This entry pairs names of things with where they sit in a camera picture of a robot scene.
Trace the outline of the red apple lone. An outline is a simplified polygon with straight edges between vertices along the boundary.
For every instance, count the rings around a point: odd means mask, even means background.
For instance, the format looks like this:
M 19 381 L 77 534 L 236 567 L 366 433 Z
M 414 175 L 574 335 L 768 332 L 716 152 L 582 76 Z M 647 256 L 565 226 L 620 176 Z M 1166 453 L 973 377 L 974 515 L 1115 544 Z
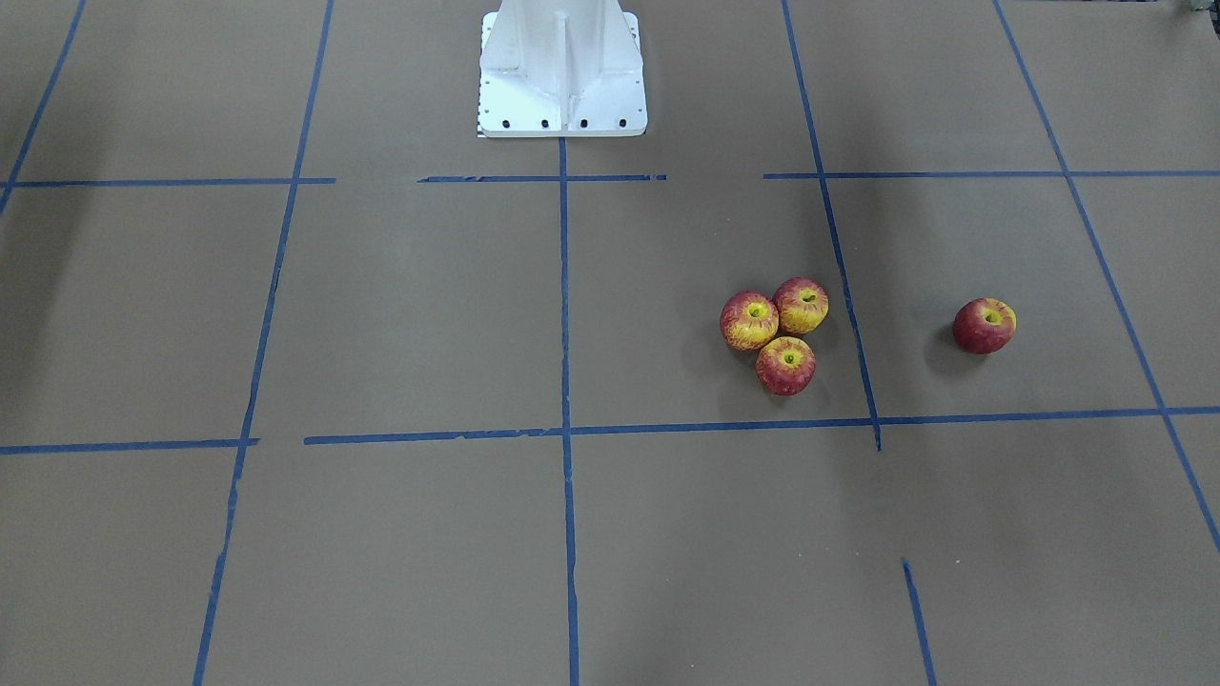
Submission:
M 959 309 L 952 334 L 956 345 L 967 354 L 989 355 L 1000 352 L 1017 331 L 1017 316 L 1006 301 L 997 298 L 976 298 Z

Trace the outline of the red yellow apple front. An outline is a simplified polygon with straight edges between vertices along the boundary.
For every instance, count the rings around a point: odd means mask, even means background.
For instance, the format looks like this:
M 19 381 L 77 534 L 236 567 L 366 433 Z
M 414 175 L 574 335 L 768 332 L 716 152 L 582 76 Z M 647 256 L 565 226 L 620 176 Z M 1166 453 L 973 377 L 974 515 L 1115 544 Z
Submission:
M 760 349 L 755 374 L 773 395 L 795 395 L 806 391 L 816 371 L 816 356 L 798 337 L 777 337 Z

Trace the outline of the red yellow apple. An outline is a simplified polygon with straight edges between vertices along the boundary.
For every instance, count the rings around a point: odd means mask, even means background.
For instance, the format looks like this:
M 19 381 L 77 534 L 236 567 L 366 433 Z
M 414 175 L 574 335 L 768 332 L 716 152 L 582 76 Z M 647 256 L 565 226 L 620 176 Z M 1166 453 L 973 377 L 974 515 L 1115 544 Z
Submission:
M 758 352 L 780 333 L 780 309 L 769 295 L 737 292 L 721 309 L 720 331 L 733 352 Z
M 755 374 L 773 395 L 795 395 L 806 391 L 816 371 L 816 356 L 798 337 L 777 337 L 760 349 Z
M 817 330 L 830 312 L 830 298 L 824 286 L 802 276 L 784 280 L 773 292 L 772 303 L 780 317 L 780 331 L 793 337 Z

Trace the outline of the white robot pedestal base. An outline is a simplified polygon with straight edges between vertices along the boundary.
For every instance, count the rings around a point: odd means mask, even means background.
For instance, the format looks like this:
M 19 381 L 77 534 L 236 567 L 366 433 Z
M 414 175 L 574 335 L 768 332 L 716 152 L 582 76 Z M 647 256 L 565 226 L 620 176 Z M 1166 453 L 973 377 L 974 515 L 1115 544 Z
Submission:
M 501 1 L 479 24 L 477 133 L 642 135 L 640 21 L 619 1 Z

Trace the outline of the red yellow apple rear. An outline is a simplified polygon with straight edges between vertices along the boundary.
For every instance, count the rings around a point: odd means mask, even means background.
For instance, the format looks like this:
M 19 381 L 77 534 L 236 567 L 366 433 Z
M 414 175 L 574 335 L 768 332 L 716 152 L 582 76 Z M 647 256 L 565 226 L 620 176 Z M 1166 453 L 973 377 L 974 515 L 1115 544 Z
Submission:
M 780 317 L 780 331 L 793 337 L 817 330 L 830 312 L 830 298 L 824 286 L 802 276 L 784 280 L 773 292 L 772 303 Z

